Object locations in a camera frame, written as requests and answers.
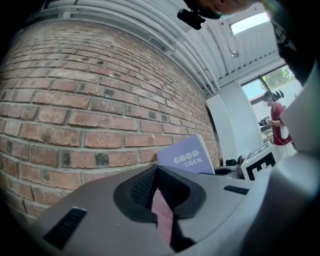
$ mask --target white wall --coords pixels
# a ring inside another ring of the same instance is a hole
[[[260,126],[251,103],[238,82],[233,81],[221,87],[219,95],[232,126],[232,134],[229,136],[234,138],[234,158],[237,159],[239,155],[248,154],[263,144]]]
[[[206,102],[219,137],[223,163],[229,159],[237,159],[239,155],[237,153],[236,142],[233,135],[233,127],[221,97],[215,95]]]
[[[286,107],[289,107],[290,104],[296,99],[296,96],[302,91],[302,86],[298,80],[293,79],[283,85],[280,85],[273,92],[281,90],[284,93],[284,98],[279,99],[278,101]],[[257,121],[262,120],[263,118],[270,116],[270,107],[266,107],[261,101],[254,104],[253,110],[256,114]]]

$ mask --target purple book cover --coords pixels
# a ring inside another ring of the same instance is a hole
[[[192,173],[215,173],[206,145],[198,134],[159,150],[156,157],[159,166],[171,166]]]

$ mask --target person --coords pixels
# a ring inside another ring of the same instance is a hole
[[[268,107],[271,107],[270,125],[273,134],[274,150],[278,160],[294,155],[296,150],[293,147],[290,135],[281,132],[281,129],[285,127],[280,118],[281,113],[285,110],[284,106],[276,100],[270,91],[267,91],[263,95],[262,100],[267,103]]]
[[[307,81],[319,60],[320,51],[317,40],[312,37],[319,23],[317,15],[318,1],[307,0],[191,0],[206,12],[218,17],[243,12],[255,3],[264,5],[274,28],[278,52],[295,78],[302,84]]]

